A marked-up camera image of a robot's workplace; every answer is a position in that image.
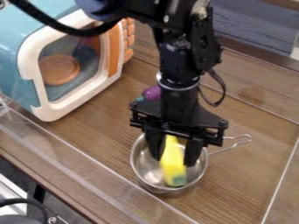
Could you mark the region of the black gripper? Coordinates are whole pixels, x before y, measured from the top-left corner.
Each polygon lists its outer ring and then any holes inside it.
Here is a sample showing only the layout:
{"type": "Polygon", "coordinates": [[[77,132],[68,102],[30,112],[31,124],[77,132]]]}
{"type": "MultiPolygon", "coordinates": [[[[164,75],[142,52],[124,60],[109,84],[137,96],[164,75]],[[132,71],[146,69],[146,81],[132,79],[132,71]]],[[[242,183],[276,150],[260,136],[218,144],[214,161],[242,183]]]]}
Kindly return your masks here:
{"type": "Polygon", "coordinates": [[[160,101],[133,101],[130,125],[144,130],[144,139],[152,158],[158,161],[164,153],[164,134],[188,139],[184,149],[184,165],[193,167],[204,145],[222,145],[224,130],[229,123],[212,114],[200,104],[184,121],[164,120],[160,101]]]}

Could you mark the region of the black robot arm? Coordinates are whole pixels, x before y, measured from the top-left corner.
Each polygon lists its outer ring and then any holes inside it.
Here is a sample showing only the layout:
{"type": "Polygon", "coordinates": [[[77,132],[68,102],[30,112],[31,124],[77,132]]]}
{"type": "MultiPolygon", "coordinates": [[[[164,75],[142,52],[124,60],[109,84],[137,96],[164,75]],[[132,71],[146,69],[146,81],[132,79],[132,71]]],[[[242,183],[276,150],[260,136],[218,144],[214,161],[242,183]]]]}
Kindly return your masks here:
{"type": "Polygon", "coordinates": [[[130,125],[144,132],[150,156],[160,160],[168,135],[186,140],[182,164],[194,166],[202,148],[221,146],[228,121],[200,104],[205,96],[200,78],[222,79],[213,67],[221,62],[221,46],[213,30],[210,0],[74,0],[85,15],[101,25],[76,29],[45,14],[27,0],[9,0],[27,16],[58,32],[92,37],[106,32],[124,18],[146,24],[160,55],[156,82],[160,97],[132,101],[130,125]]]}

